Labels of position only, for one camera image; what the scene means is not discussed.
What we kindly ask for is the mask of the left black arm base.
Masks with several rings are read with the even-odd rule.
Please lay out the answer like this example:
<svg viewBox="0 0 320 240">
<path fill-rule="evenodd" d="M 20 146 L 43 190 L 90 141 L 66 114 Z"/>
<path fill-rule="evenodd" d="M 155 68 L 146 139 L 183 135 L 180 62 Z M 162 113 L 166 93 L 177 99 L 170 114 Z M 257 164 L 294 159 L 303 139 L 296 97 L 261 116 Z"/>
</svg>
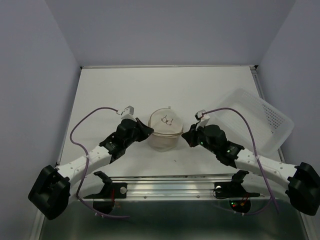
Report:
<svg viewBox="0 0 320 240">
<path fill-rule="evenodd" d="M 114 182 L 102 171 L 95 171 L 87 177 L 79 192 L 81 202 L 95 215 L 107 219 L 124 220 L 128 215 L 111 215 L 116 199 L 127 197 L 126 182 Z"/>
</svg>

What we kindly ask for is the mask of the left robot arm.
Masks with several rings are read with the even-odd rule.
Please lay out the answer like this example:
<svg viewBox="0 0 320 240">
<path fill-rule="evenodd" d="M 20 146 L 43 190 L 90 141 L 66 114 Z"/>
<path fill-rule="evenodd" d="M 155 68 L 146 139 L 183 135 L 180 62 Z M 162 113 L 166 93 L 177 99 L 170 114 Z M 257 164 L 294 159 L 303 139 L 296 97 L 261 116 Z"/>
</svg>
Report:
<svg viewBox="0 0 320 240">
<path fill-rule="evenodd" d="M 73 187 L 80 187 L 83 179 L 89 175 L 99 177 L 94 187 L 88 188 L 87 196 L 110 199 L 114 204 L 116 197 L 125 198 L 120 189 L 124 183 L 113 183 L 111 178 L 100 171 L 120 157 L 134 142 L 142 142 L 152 135 L 154 129 L 143 124 L 138 118 L 123 119 L 115 132 L 99 143 L 84 156 L 65 165 L 44 167 L 33 184 L 28 199 L 48 219 L 53 220 L 61 215 L 67 206 L 80 198 L 80 191 L 72 193 Z"/>
</svg>

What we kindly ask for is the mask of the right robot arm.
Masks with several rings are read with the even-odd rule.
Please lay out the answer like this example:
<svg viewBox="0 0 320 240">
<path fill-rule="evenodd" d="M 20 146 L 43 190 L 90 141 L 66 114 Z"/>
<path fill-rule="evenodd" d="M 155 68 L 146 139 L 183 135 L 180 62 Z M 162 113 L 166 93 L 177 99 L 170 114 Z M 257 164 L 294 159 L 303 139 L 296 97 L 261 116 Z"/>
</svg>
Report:
<svg viewBox="0 0 320 240">
<path fill-rule="evenodd" d="M 237 169 L 230 182 L 222 184 L 218 198 L 239 198 L 244 194 L 255 197 L 267 195 L 270 183 L 276 183 L 273 195 L 289 202 L 296 210 L 315 216 L 320 207 L 320 177 L 308 163 L 286 164 L 255 154 L 243 146 L 227 140 L 217 125 L 191 125 L 183 133 L 191 148 L 202 146 L 225 166 Z"/>
</svg>

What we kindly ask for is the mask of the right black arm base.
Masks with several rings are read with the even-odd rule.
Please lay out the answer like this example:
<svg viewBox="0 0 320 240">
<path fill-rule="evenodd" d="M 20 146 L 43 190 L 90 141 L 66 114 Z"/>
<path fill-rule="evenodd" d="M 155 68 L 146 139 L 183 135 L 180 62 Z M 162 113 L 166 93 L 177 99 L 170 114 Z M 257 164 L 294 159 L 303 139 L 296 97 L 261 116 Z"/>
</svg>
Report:
<svg viewBox="0 0 320 240">
<path fill-rule="evenodd" d="M 240 214 L 248 214 L 251 209 L 251 198 L 260 196 L 257 192 L 249 192 L 242 186 L 248 171 L 239 170 L 230 181 L 220 181 L 214 183 L 213 196 L 218 200 L 230 199 L 231 210 Z"/>
</svg>

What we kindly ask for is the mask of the white mesh laundry bag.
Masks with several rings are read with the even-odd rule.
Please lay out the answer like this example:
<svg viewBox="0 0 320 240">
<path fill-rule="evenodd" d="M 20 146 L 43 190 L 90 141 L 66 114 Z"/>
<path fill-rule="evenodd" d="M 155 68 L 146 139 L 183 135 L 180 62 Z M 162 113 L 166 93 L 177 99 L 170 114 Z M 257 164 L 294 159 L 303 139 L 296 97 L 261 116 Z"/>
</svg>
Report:
<svg viewBox="0 0 320 240">
<path fill-rule="evenodd" d="M 148 144 L 158 152 L 175 148 L 184 131 L 182 118 L 170 106 L 155 110 L 148 119 L 148 127 L 153 129 Z"/>
</svg>

